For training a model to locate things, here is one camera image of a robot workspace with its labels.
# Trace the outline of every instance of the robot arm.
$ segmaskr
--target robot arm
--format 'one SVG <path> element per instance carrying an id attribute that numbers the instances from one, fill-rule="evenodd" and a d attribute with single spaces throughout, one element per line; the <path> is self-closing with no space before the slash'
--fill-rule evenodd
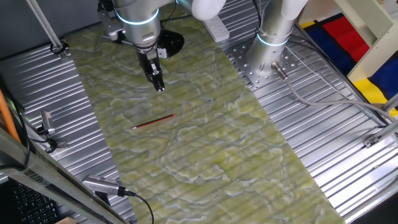
<path id="1" fill-rule="evenodd" d="M 162 34 L 159 8 L 177 2 L 192 15 L 201 20 L 215 17 L 226 0 L 114 0 L 113 9 L 122 23 L 123 34 L 133 43 L 149 82 L 156 91 L 164 91 L 162 69 L 160 68 L 157 43 Z"/>

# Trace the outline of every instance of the gray cable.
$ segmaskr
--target gray cable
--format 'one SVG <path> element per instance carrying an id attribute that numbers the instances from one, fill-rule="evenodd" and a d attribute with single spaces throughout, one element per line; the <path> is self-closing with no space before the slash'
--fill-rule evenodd
<path id="1" fill-rule="evenodd" d="M 394 123 L 396 120 L 392 118 L 388 113 L 383 111 L 380 108 L 377 108 L 373 105 L 370 105 L 369 103 L 361 102 L 361 101 L 356 101 L 356 100 L 338 100 L 338 101 L 329 101 L 329 102 L 312 102 L 308 101 L 304 98 L 302 98 L 293 88 L 292 84 L 290 83 L 289 79 L 285 80 L 286 85 L 290 88 L 292 93 L 297 97 L 298 100 L 300 100 L 302 103 L 305 103 L 306 105 L 311 105 L 311 106 L 330 106 L 330 105 L 340 105 L 340 104 L 355 104 L 355 105 L 361 105 L 367 108 L 370 108 L 374 111 L 379 112 L 381 115 L 385 116 L 388 120 L 390 120 L 392 123 Z"/>
<path id="2" fill-rule="evenodd" d="M 285 46 L 286 49 L 288 51 L 290 51 L 290 53 L 293 54 L 294 57 L 296 57 L 307 69 L 309 69 L 312 73 L 316 74 L 319 78 L 321 78 L 326 84 L 328 84 L 330 87 L 332 87 L 332 89 L 334 89 L 336 92 L 338 92 L 341 96 L 343 96 L 344 98 L 346 98 L 347 100 L 350 100 L 346 95 L 344 95 L 342 92 L 340 92 L 333 84 L 331 84 L 330 82 L 328 82 L 326 80 L 326 78 L 323 77 L 322 73 L 319 71 L 319 69 L 313 64 L 311 63 L 309 60 L 307 60 L 303 55 L 301 55 L 300 53 L 296 52 L 293 49 L 290 49 L 289 47 Z M 308 67 L 300 58 L 297 57 L 297 55 L 302 57 L 305 61 L 307 61 L 310 65 L 312 65 L 313 68 L 315 68 L 315 70 L 318 72 L 314 72 L 310 67 Z M 378 119 L 376 120 L 376 118 L 368 111 L 366 111 L 364 108 L 362 108 L 359 105 L 356 105 L 359 109 L 361 109 L 364 113 L 366 113 L 369 117 L 373 118 L 376 122 L 379 122 Z"/>

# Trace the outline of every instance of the metal slatted surface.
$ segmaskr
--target metal slatted surface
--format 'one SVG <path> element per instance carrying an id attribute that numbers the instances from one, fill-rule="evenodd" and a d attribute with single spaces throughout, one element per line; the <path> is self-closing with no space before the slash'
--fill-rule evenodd
<path id="1" fill-rule="evenodd" d="M 263 0 L 261 7 L 264 8 L 266 3 Z M 231 63 L 237 66 L 229 49 L 254 37 L 256 10 L 250 0 L 227 0 L 219 17 L 231 34 L 220 46 Z M 305 37 L 299 29 L 295 29 L 294 34 Z M 288 46 L 312 62 L 348 98 L 363 100 L 319 55 L 300 46 Z M 299 94 L 312 101 L 343 99 L 298 60 L 297 65 L 289 78 Z M 379 131 L 380 125 L 368 114 L 353 105 L 303 105 L 279 77 L 269 77 L 266 85 L 256 88 L 242 70 L 238 67 L 237 70 L 347 222 L 352 222 L 398 190 L 395 187 L 382 191 L 398 176 L 397 143 L 395 139 L 387 138 L 367 149 L 363 141 Z M 45 46 L 1 62 L 0 71 L 16 98 L 27 107 L 25 116 L 34 126 L 40 125 L 40 110 L 52 112 L 57 127 L 55 138 L 68 143 L 68 149 L 57 149 L 53 153 L 54 159 L 80 180 L 87 174 L 119 177 L 71 58 L 61 61 Z M 383 194 L 367 202 L 378 192 Z M 123 217 L 134 216 L 125 198 L 113 197 L 110 202 Z M 71 216 L 79 222 L 86 221 L 78 214 Z"/>
<path id="2" fill-rule="evenodd" d="M 68 144 L 66 149 L 52 153 L 57 162 L 79 180 L 89 174 L 119 178 L 71 57 L 61 60 L 45 46 L 1 62 L 0 72 L 12 94 L 25 106 L 24 116 L 33 126 L 41 125 L 41 110 L 51 112 L 56 130 L 52 138 Z M 124 218 L 135 220 L 127 197 L 114 196 L 109 201 Z M 79 223 L 87 221 L 63 206 L 60 212 Z"/>
<path id="3" fill-rule="evenodd" d="M 248 46 L 254 38 L 258 21 L 252 1 L 227 0 L 219 17 L 230 31 L 230 38 L 220 43 L 221 48 L 346 222 L 352 222 L 398 190 L 395 187 L 382 192 L 398 177 L 396 139 L 390 137 L 369 149 L 363 144 L 366 138 L 380 130 L 379 121 L 374 121 L 368 116 L 370 113 L 364 113 L 354 105 L 304 105 L 292 96 L 277 75 L 269 77 L 266 85 L 254 87 L 230 55 L 234 46 L 245 41 Z M 294 29 L 293 35 L 308 38 L 298 28 Z M 312 67 L 312 70 L 319 71 L 348 98 L 363 100 L 345 77 L 317 53 L 292 43 L 287 45 L 305 57 L 299 57 L 301 60 L 314 64 L 317 69 Z M 344 99 L 299 60 L 296 61 L 297 69 L 289 74 L 289 79 L 301 96 L 311 101 Z M 367 201 L 378 192 L 381 194 L 377 199 Z"/>

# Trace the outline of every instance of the black cable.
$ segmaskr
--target black cable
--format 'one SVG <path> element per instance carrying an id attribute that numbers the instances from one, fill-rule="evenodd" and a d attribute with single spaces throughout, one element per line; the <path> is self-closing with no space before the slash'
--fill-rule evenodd
<path id="1" fill-rule="evenodd" d="M 149 211 L 150 211 L 150 215 L 151 215 L 151 217 L 152 217 L 152 224 L 154 224 L 154 222 L 155 222 L 154 213 L 153 213 L 153 211 L 152 211 L 152 209 L 151 209 L 149 203 L 147 202 L 147 200 L 143 199 L 140 195 L 138 195 L 138 194 L 136 194 L 136 193 L 134 193 L 134 192 L 131 192 L 131 191 L 129 191 L 129 190 L 126 190 L 126 191 L 125 191 L 125 195 L 127 195 L 127 196 L 133 196 L 133 197 L 137 197 L 137 198 L 141 199 L 141 200 L 148 206 Z"/>
<path id="2" fill-rule="evenodd" d="M 253 2 L 254 7 L 256 8 L 256 11 L 257 11 L 257 16 L 258 16 L 258 18 L 259 18 L 259 27 L 260 27 L 260 26 L 261 26 L 261 13 L 260 13 L 260 9 L 259 9 L 259 6 L 257 5 L 256 0 L 252 0 L 252 2 Z"/>
<path id="3" fill-rule="evenodd" d="M 24 118 L 22 117 L 22 112 L 20 110 L 18 110 L 18 117 L 19 117 L 19 119 L 21 121 L 21 125 L 22 125 L 22 128 L 23 128 L 24 132 L 25 132 L 25 137 L 26 137 L 26 150 L 27 151 L 26 151 L 26 158 L 25 158 L 25 163 L 24 163 L 24 167 L 26 168 L 27 164 L 29 163 L 29 159 L 30 159 L 30 141 L 29 141 L 29 136 L 27 134 Z"/>
<path id="4" fill-rule="evenodd" d="M 1 165 L 0 170 L 5 170 L 5 169 L 16 169 L 18 171 L 23 171 L 25 167 L 20 166 L 20 165 Z"/>
<path id="5" fill-rule="evenodd" d="M 189 18 L 189 17 L 192 17 L 192 15 L 180 16 L 180 17 L 175 17 L 175 18 L 170 18 L 170 19 L 164 19 L 164 20 L 161 20 L 160 22 L 176 21 L 176 20 L 179 20 L 179 19 L 186 19 L 186 18 Z"/>

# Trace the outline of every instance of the orange pole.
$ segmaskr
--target orange pole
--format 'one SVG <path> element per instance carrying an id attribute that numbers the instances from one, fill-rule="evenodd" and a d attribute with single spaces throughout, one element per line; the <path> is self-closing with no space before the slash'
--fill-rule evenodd
<path id="1" fill-rule="evenodd" d="M 19 139 L 17 129 L 15 128 L 14 121 L 12 120 L 11 112 L 10 109 L 8 108 L 6 99 L 4 98 L 4 95 L 2 94 L 2 91 L 0 90 L 0 111 L 2 116 L 4 117 L 4 121 L 6 122 L 6 126 L 8 129 L 8 133 L 19 143 L 21 143 L 21 140 Z"/>

